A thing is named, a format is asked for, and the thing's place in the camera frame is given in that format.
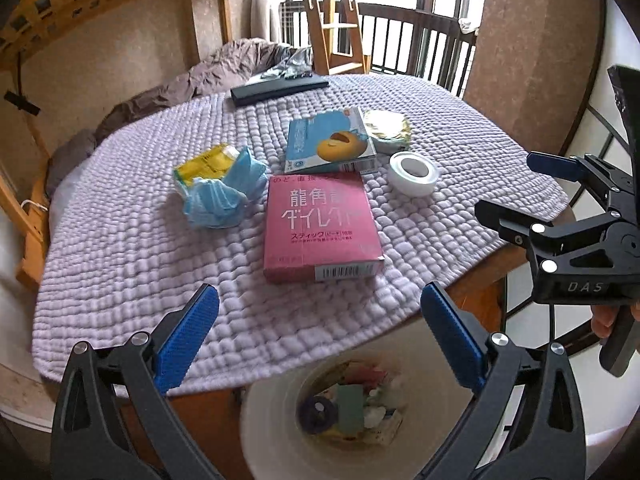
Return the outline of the person's right hand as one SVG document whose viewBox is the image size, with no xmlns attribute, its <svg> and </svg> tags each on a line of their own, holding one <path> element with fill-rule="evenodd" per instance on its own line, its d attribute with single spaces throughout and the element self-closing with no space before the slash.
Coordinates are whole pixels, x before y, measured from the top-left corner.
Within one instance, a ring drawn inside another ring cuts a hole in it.
<svg viewBox="0 0 640 480">
<path fill-rule="evenodd" d="M 591 307 L 591 329 L 600 339 L 608 338 L 618 315 L 619 307 L 597 304 Z"/>
</svg>

